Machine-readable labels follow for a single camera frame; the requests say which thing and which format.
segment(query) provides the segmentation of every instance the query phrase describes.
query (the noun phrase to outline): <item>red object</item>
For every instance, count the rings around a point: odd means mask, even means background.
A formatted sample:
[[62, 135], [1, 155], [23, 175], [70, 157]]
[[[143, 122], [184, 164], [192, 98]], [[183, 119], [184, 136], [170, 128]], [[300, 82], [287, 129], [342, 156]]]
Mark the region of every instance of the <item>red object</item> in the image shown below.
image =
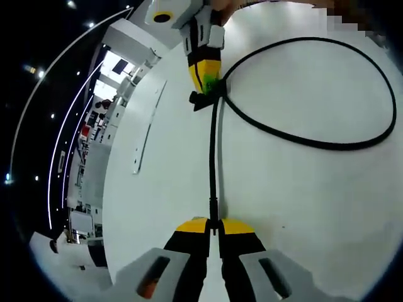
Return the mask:
[[82, 128], [81, 128], [81, 135], [84, 135], [85, 137], [87, 137], [90, 129], [91, 129], [90, 126], [87, 126], [86, 124], [84, 124], [84, 126], [82, 126]]

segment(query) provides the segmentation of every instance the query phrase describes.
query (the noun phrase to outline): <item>cable connector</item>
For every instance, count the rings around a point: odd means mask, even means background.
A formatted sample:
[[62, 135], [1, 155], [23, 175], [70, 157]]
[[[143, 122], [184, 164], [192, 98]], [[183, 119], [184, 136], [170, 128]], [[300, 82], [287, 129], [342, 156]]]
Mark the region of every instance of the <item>cable connector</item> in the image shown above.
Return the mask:
[[217, 197], [210, 197], [210, 228], [214, 235], [216, 229], [219, 228], [219, 202]]
[[226, 95], [227, 83], [224, 80], [219, 80], [214, 82], [214, 85], [211, 84], [207, 94], [192, 91], [189, 97], [189, 102], [195, 105], [193, 111], [196, 112], [218, 102], [222, 96]]

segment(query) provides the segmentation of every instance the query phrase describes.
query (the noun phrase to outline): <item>coiled black cable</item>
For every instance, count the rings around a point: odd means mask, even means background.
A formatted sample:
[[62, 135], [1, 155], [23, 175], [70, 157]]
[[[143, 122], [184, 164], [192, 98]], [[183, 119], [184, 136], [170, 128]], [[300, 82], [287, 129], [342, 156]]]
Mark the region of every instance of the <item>coiled black cable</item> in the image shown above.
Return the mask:
[[[292, 43], [292, 42], [298, 42], [298, 41], [321, 41], [321, 42], [328, 42], [328, 43], [333, 43], [337, 44], [343, 47], [346, 47], [348, 49], [353, 50], [354, 52], [360, 54], [364, 58], [367, 59], [381, 74], [383, 79], [386, 82], [386, 85], [388, 86], [390, 96], [392, 97], [392, 105], [393, 105], [393, 114], [392, 114], [392, 121], [390, 122], [390, 125], [388, 128], [379, 136], [371, 138], [369, 140], [365, 140], [362, 142], [355, 142], [355, 143], [330, 143], [330, 142], [322, 142], [319, 140], [311, 140], [309, 138], [304, 138], [304, 137], [299, 137], [296, 135], [289, 134], [287, 132], [283, 132], [277, 129], [274, 129], [272, 127], [269, 127], [265, 124], [262, 124], [250, 116], [246, 115], [243, 113], [228, 97], [227, 94], [227, 89], [226, 89], [226, 81], [233, 73], [233, 71], [236, 70], [238, 66], [240, 66], [243, 62], [245, 62], [247, 59], [250, 59], [251, 57], [265, 51], [269, 50], [273, 47], [284, 45], [287, 43]], [[324, 150], [333, 150], [333, 151], [354, 151], [354, 150], [361, 150], [364, 148], [370, 148], [373, 147], [382, 141], [384, 141], [393, 131], [395, 128], [396, 124], [396, 116], [397, 116], [397, 110], [396, 110], [396, 99], [395, 99], [395, 94], [393, 92], [392, 86], [390, 85], [389, 80], [387, 79], [387, 76], [385, 73], [382, 71], [382, 69], [365, 53], [363, 53], [361, 50], [347, 44], [344, 42], [340, 42], [337, 40], [332, 40], [328, 38], [319, 38], [316, 36], [308, 36], [308, 37], [301, 37], [301, 38], [292, 38], [292, 39], [287, 39], [283, 40], [280, 42], [273, 43], [271, 45], [262, 47], [258, 50], [255, 50], [254, 52], [250, 53], [249, 55], [246, 55], [242, 59], [240, 59], [238, 62], [236, 62], [229, 70], [228, 72], [224, 75], [223, 79], [221, 80], [221, 83], [217, 86], [216, 91], [213, 93], [213, 97], [215, 98], [215, 102], [213, 104], [213, 113], [212, 113], [212, 125], [211, 125], [211, 133], [210, 133], [210, 158], [209, 158], [209, 163], [210, 163], [210, 220], [212, 221], [212, 226], [214, 228], [215, 225], [217, 225], [217, 222], [219, 220], [219, 206], [218, 206], [218, 201], [217, 201], [217, 189], [216, 189], [216, 181], [215, 181], [215, 132], [216, 132], [216, 124], [217, 124], [217, 108], [218, 108], [218, 103], [219, 103], [219, 97], [223, 97], [223, 100], [230, 106], [232, 110], [244, 121], [247, 123], [251, 124], [252, 126], [255, 126], [256, 128], [275, 135], [276, 137], [283, 138], [285, 140], [289, 140], [294, 143], [299, 143], [301, 145], [305, 145], [308, 147], [313, 147], [313, 148], [319, 148], [319, 149], [324, 149]]]

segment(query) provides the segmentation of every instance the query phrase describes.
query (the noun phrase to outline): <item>white table surface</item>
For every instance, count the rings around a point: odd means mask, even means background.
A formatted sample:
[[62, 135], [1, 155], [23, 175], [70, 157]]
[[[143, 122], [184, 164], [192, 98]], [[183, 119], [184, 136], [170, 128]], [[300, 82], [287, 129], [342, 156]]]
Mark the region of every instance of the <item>white table surface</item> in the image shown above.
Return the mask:
[[[223, 72], [262, 46], [297, 36], [347, 42], [367, 53], [390, 79], [403, 109], [402, 76], [356, 26], [323, 9], [263, 3], [238, 11], [225, 26]], [[147, 95], [167, 80], [150, 129], [142, 167], [132, 172], [136, 132]], [[330, 142], [355, 142], [386, 129], [392, 116], [387, 86], [358, 54], [323, 42], [274, 48], [240, 66], [232, 100], [280, 130]], [[194, 90], [182, 45], [137, 86], [108, 163], [103, 235], [112, 280], [125, 265], [163, 247], [175, 228], [208, 216], [208, 141], [212, 108], [193, 112]], [[313, 273], [332, 295], [358, 299], [378, 280], [403, 235], [403, 121], [381, 145], [359, 152], [304, 147], [263, 133], [228, 106], [222, 112], [220, 195], [229, 217], [253, 226], [267, 249], [278, 249]], [[218, 253], [217, 240], [212, 249]], [[223, 301], [219, 259], [200, 301]]]

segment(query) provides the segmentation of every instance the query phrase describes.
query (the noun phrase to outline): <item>green part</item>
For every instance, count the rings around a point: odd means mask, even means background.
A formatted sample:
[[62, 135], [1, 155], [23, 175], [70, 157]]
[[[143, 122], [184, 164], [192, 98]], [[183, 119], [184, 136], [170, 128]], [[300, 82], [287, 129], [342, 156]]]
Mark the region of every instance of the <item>green part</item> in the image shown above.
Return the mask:
[[208, 94], [215, 86], [220, 82], [218, 77], [214, 77], [210, 74], [206, 74], [203, 78], [203, 94]]

